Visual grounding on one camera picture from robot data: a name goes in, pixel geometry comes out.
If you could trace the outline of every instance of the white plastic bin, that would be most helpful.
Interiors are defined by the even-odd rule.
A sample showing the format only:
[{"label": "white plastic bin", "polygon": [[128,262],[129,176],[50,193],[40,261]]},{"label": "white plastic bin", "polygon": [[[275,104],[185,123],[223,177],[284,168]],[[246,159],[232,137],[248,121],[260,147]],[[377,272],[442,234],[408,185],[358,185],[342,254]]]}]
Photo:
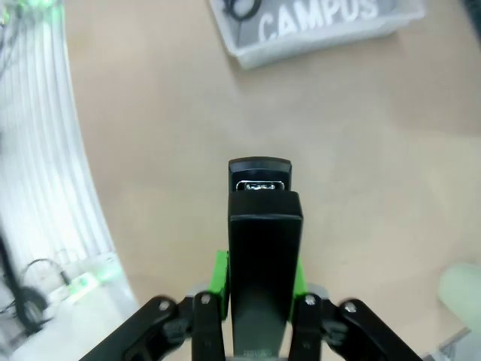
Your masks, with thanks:
[{"label": "white plastic bin", "polygon": [[425,16],[423,0],[262,0],[255,16],[238,22],[223,0],[210,4],[227,51],[243,68],[386,36]]}]

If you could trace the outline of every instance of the black rectangular object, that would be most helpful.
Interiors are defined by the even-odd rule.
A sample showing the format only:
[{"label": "black rectangular object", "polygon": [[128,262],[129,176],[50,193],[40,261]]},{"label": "black rectangular object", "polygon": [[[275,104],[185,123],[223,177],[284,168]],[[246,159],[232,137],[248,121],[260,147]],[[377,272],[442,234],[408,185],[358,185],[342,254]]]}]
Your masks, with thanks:
[{"label": "black rectangular object", "polygon": [[234,356],[278,356],[292,305],[302,224],[296,192],[229,194]]}]

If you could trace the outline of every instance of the table surface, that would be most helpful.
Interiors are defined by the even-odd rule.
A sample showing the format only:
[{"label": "table surface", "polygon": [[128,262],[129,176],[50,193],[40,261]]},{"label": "table surface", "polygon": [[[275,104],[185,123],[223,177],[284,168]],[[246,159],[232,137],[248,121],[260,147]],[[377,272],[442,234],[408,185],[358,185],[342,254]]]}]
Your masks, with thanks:
[{"label": "table surface", "polygon": [[307,279],[424,353],[462,328],[440,273],[481,259],[481,54],[430,0],[396,35],[242,71],[207,2],[66,2],[101,206],[139,302],[180,299],[227,248],[227,162],[292,160]]}]

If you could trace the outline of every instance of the gray object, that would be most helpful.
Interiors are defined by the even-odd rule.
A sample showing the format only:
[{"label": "gray object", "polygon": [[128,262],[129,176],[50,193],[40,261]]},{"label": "gray object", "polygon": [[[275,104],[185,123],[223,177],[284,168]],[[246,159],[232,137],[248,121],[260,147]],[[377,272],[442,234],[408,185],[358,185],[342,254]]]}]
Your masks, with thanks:
[{"label": "gray object", "polygon": [[243,68],[388,35],[425,15],[422,0],[262,0],[255,16],[239,22],[223,0],[210,4],[227,51]]}]

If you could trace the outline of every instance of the tabletop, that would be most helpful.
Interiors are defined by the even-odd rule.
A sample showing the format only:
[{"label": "tabletop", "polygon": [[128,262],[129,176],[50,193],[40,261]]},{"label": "tabletop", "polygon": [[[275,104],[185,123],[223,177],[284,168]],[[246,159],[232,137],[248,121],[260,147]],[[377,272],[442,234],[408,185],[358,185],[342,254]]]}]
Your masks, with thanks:
[{"label": "tabletop", "polygon": [[66,2],[83,142],[139,302],[181,299],[227,242],[227,164],[293,163],[301,259],[425,353],[462,328],[440,273],[481,259],[481,54],[461,4],[387,38],[243,71],[207,2]]}]

